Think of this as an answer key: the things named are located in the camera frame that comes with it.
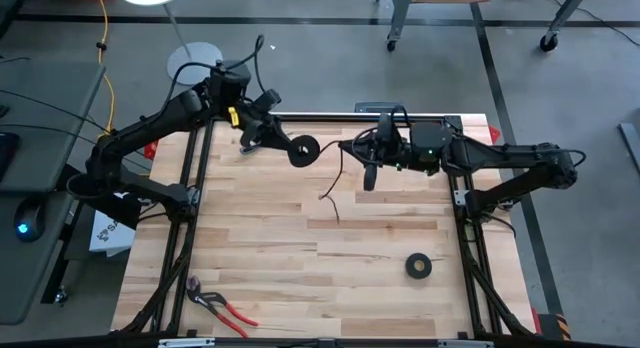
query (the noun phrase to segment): tape roll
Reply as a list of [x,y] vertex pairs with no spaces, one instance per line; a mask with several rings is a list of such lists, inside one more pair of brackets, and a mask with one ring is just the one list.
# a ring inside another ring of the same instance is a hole
[[299,136],[291,140],[291,148],[287,154],[291,165],[298,168],[306,167],[318,159],[320,145],[312,136]]
[[413,253],[407,258],[405,269],[409,277],[424,279],[431,274],[431,260],[422,253]]

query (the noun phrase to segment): gray floor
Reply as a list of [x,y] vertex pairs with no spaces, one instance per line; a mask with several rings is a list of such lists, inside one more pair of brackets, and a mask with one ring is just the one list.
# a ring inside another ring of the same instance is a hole
[[[372,0],[177,0],[172,6],[182,16],[388,18],[391,12],[388,0],[380,6]],[[604,19],[640,20],[640,0],[586,0],[583,7]],[[556,9],[548,0],[481,5],[485,19],[551,20]],[[162,14],[121,1],[108,2],[108,10],[112,15]],[[100,15],[91,0],[32,0],[23,12]],[[415,6],[409,15],[471,18],[468,5]],[[590,18],[578,12],[572,19]],[[260,70],[265,84],[283,97],[279,110],[348,112],[359,101],[402,101],[412,112],[485,113],[499,127],[473,28],[407,27],[391,55],[384,47],[384,26],[182,28],[187,40],[213,42],[227,58],[243,57],[256,35],[265,34]],[[625,32],[640,40],[640,29]],[[640,346],[640,213],[634,209],[640,176],[616,129],[640,108],[640,49],[605,28],[572,28],[563,29],[559,48],[545,55],[536,49],[543,33],[487,29],[518,143],[550,141],[589,154],[570,190],[533,195],[565,315],[576,340]],[[15,22],[0,41],[0,53],[94,60],[101,34],[100,24]],[[117,94],[116,127],[159,108],[169,84],[166,58],[177,44],[168,25],[110,25],[105,63]],[[254,85],[250,93],[256,92]],[[91,114],[105,122],[107,108],[107,90],[101,87]],[[88,151],[78,143],[72,162],[83,162]],[[513,219],[532,304],[540,308],[535,261],[518,210]],[[0,328],[0,341],[106,332],[123,267],[121,262],[85,262],[72,274],[77,289],[64,308],[34,306],[25,324]]]

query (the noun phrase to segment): gray table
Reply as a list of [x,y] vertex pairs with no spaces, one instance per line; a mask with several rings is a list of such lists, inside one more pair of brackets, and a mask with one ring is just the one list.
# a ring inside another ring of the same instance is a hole
[[[0,89],[37,99],[86,116],[104,67],[97,63],[16,61],[0,65]],[[62,112],[0,92],[0,104],[10,112],[0,118],[0,131],[21,137],[19,150],[0,184],[0,324],[22,322],[43,280],[51,254],[73,202],[65,192],[52,192],[65,166],[75,134],[83,122]],[[3,127],[26,124],[53,127],[74,135],[32,128]],[[32,194],[48,194],[46,230],[40,239],[22,243],[13,227],[18,204]]]
[[[100,85],[104,67],[97,63],[20,60],[0,65],[0,89],[18,93],[86,117]],[[17,133],[20,148],[0,182],[2,192],[51,192],[69,159],[83,122],[46,105],[0,92],[0,104],[11,107],[0,130]],[[70,134],[34,128],[51,127]]]
[[0,229],[0,324],[20,324],[27,317],[51,254],[65,224],[73,198],[64,192],[51,193],[47,203],[47,229],[40,239],[22,243],[5,212],[13,213],[19,199],[0,197],[3,229]]

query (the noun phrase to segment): wooden tabletop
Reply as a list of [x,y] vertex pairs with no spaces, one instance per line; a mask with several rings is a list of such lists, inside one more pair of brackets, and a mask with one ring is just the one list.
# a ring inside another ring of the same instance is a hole
[[[465,134],[490,143],[484,115],[461,115]],[[372,124],[285,123],[291,136],[311,134],[321,146],[351,139]],[[190,275],[203,292],[220,292],[242,314],[260,323],[239,323],[250,337],[455,338],[471,334],[469,308],[447,176],[385,167],[376,189],[362,190],[364,170],[345,154],[331,197],[319,200],[339,169],[339,150],[329,148],[313,165],[292,167],[285,152],[239,154],[241,132],[214,127]],[[202,136],[196,152],[199,153]],[[168,184],[180,177],[187,134],[164,138],[151,178]],[[191,182],[195,180],[196,154]],[[474,174],[478,189],[500,182],[498,171]],[[496,213],[503,219],[508,215]],[[121,328],[158,284],[169,223],[140,224],[113,320]],[[533,329],[531,308],[513,233],[484,224],[494,285],[523,325]],[[182,241],[178,242],[177,252]],[[423,280],[407,276],[406,258],[422,252],[433,262]],[[484,294],[477,288],[485,327]],[[167,297],[168,321],[173,292]],[[183,305],[181,332],[238,337],[205,308]]]

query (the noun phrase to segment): pliers handle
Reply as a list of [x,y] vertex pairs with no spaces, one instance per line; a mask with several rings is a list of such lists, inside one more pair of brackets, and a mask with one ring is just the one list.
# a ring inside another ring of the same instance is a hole
[[211,312],[211,314],[213,314],[216,318],[218,318],[226,326],[228,326],[229,328],[231,328],[234,331],[238,332],[238,334],[240,334],[243,338],[248,338],[249,336],[247,335],[247,333],[242,328],[240,328],[240,326],[238,326],[237,324],[235,324],[231,320],[229,320],[227,317],[225,317],[222,314],[220,314],[220,312],[218,312],[218,310],[215,308],[213,303],[222,304],[225,308],[227,308],[229,313],[231,313],[238,320],[240,320],[240,321],[242,321],[242,322],[244,322],[246,324],[249,324],[251,326],[254,326],[254,327],[258,326],[257,322],[254,322],[251,319],[243,316],[235,308],[233,308],[231,303],[229,303],[220,293],[217,293],[217,292],[201,293],[200,292],[200,281],[195,276],[191,277],[191,278],[189,278],[187,280],[187,296],[189,297],[189,300],[191,300],[192,302],[194,302],[196,304],[200,304],[200,305],[204,306],[205,308],[207,308],[207,310],[209,310],[209,312]]

